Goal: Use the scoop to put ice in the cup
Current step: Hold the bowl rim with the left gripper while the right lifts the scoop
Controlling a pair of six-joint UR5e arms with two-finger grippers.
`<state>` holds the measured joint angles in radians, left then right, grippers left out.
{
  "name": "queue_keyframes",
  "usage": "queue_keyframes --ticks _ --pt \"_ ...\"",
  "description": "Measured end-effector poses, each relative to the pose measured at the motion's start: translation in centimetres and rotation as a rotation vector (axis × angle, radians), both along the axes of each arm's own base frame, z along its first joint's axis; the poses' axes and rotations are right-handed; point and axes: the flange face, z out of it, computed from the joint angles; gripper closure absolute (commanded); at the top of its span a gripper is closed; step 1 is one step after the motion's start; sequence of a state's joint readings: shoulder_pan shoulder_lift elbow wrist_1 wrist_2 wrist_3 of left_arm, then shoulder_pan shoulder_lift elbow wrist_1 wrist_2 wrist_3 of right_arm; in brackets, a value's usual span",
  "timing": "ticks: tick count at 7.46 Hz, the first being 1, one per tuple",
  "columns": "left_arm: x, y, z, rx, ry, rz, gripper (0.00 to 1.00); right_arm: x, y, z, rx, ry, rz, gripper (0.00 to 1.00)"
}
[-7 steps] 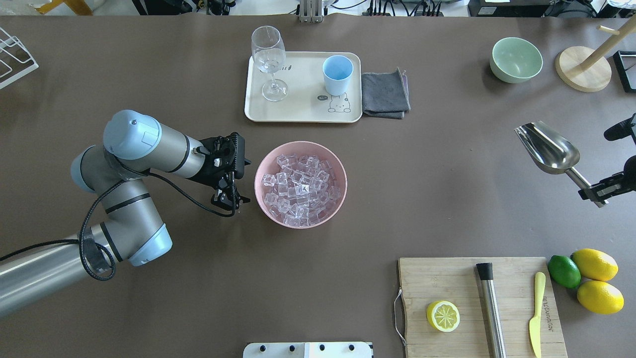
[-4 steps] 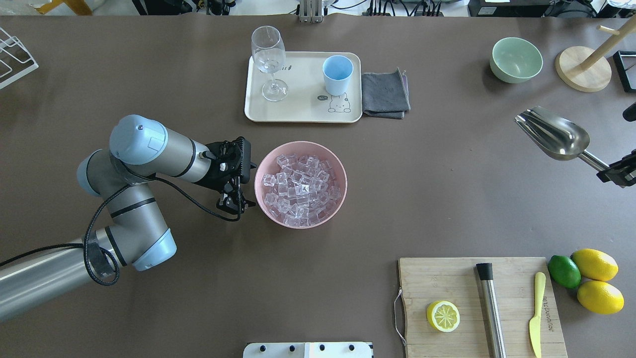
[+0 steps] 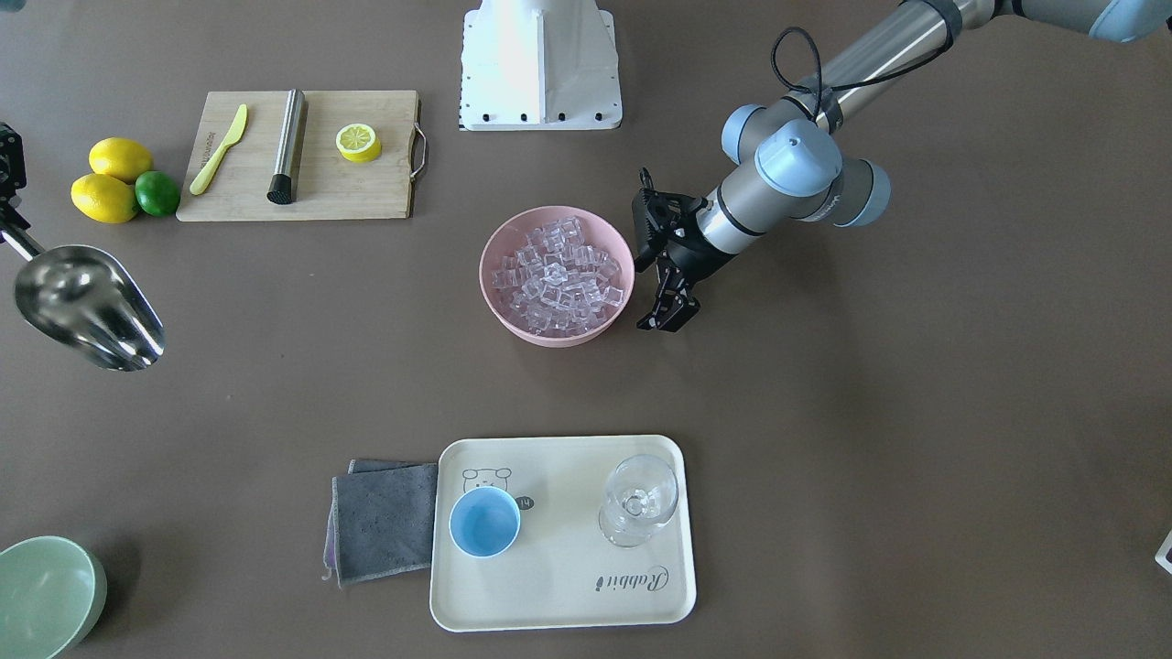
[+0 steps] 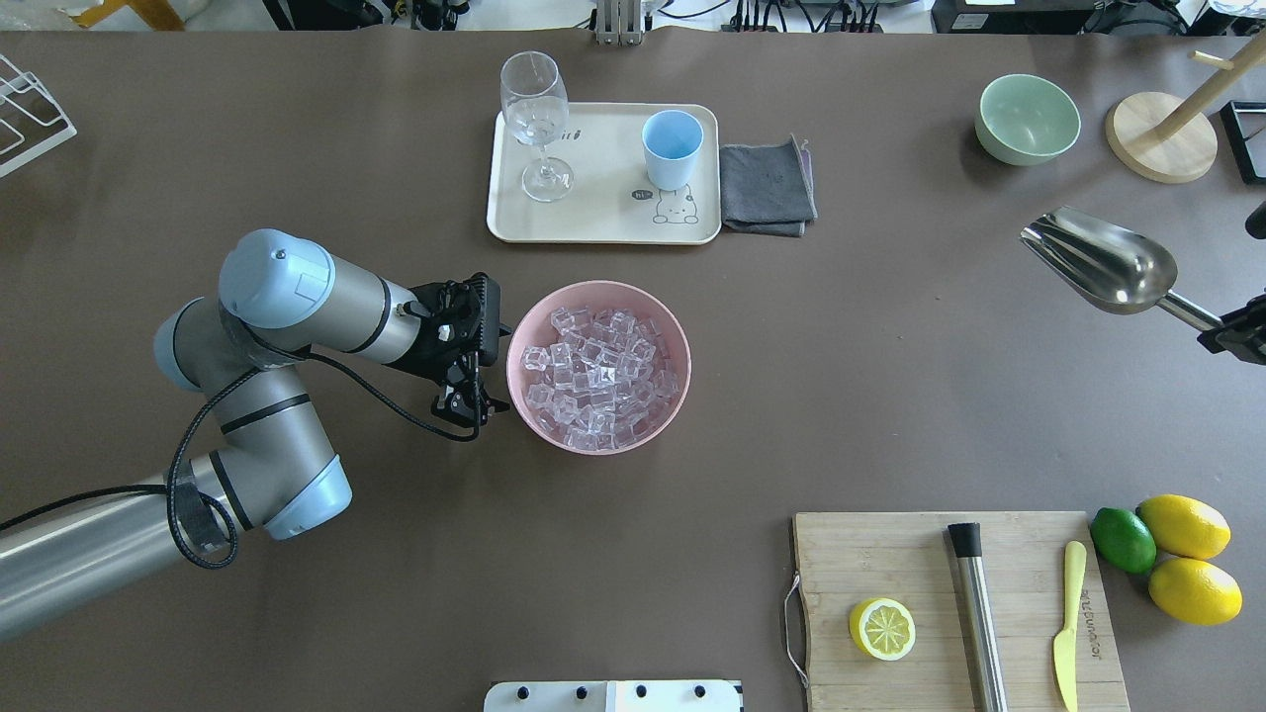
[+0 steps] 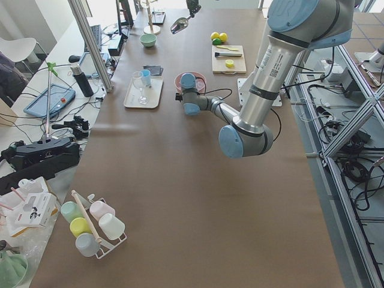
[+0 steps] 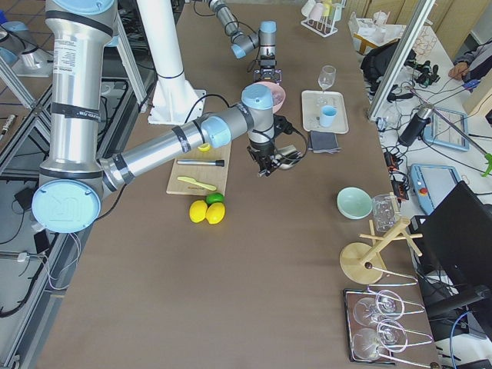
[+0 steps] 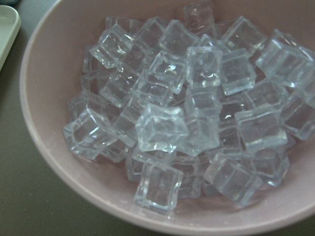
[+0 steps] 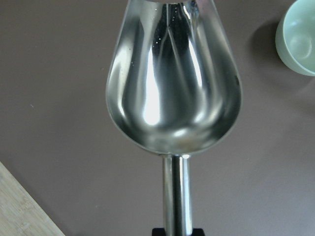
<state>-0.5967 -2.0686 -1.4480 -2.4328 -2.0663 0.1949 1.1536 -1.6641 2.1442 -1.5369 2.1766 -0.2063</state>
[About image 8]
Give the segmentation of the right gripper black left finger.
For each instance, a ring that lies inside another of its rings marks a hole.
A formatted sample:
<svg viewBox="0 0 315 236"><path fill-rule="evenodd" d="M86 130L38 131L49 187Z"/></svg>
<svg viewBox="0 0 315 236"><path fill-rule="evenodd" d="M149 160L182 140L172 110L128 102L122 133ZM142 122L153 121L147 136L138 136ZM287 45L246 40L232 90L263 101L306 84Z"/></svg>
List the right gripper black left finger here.
<svg viewBox="0 0 315 236"><path fill-rule="evenodd" d="M164 228L153 228L152 236L164 236Z"/></svg>

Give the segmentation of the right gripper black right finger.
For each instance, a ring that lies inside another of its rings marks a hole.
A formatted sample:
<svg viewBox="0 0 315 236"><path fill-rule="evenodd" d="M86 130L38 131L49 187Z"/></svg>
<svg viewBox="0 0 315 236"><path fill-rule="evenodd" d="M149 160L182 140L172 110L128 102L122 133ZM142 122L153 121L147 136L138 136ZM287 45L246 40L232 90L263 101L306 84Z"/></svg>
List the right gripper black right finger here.
<svg viewBox="0 0 315 236"><path fill-rule="evenodd" d="M202 228L194 228L193 236L205 236L204 230Z"/></svg>

